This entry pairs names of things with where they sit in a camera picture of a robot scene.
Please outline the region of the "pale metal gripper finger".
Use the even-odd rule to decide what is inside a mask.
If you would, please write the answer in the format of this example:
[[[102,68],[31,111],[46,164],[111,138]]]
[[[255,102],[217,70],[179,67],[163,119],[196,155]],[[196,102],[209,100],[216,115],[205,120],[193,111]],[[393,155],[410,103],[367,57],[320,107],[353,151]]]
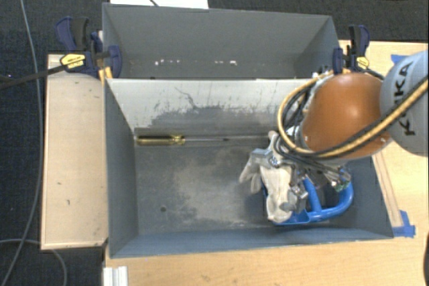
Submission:
[[[301,213],[306,208],[307,199],[308,192],[304,186],[292,186],[286,192],[280,208],[285,212]]]

